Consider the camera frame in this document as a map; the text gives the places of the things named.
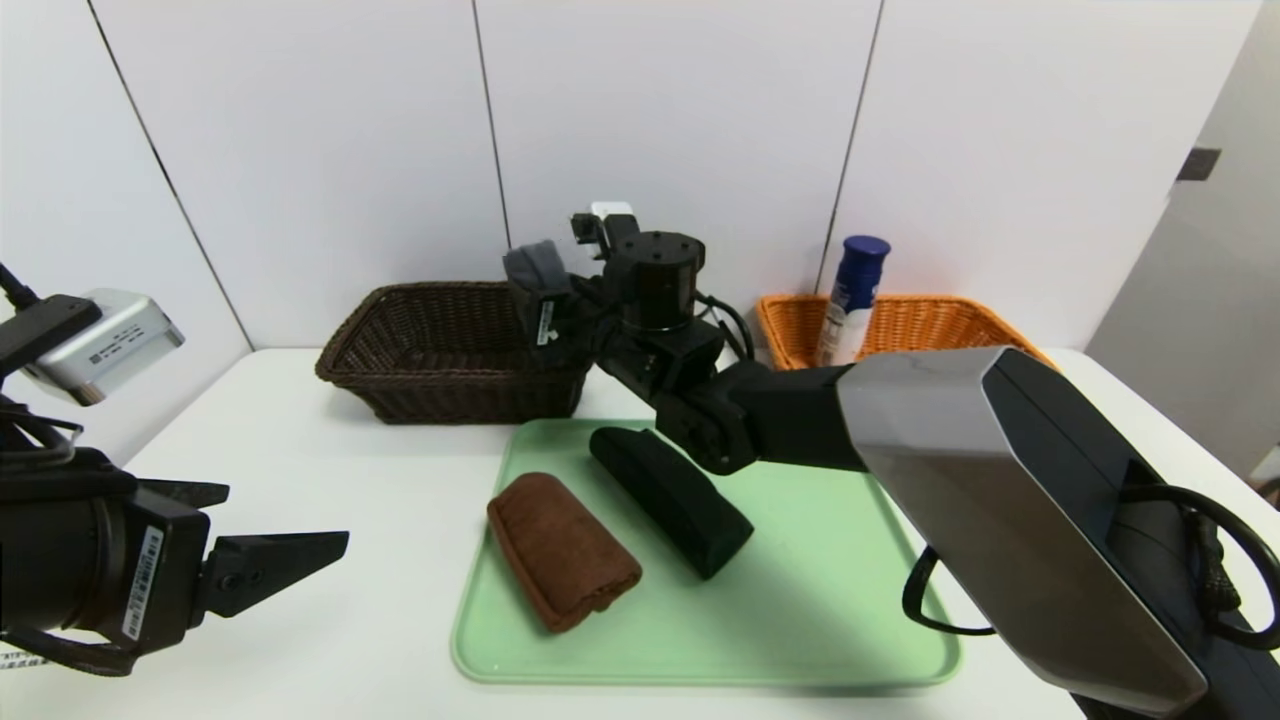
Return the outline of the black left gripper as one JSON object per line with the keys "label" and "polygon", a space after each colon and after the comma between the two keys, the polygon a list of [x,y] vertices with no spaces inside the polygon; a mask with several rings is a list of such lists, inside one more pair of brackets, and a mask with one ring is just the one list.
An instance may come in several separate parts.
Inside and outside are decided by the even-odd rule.
{"label": "black left gripper", "polygon": [[132,495],[5,503],[4,643],[37,657],[141,657],[180,643],[198,612],[234,618],[344,557],[349,533],[329,530],[219,537],[204,562],[205,509],[229,495],[138,479]]}

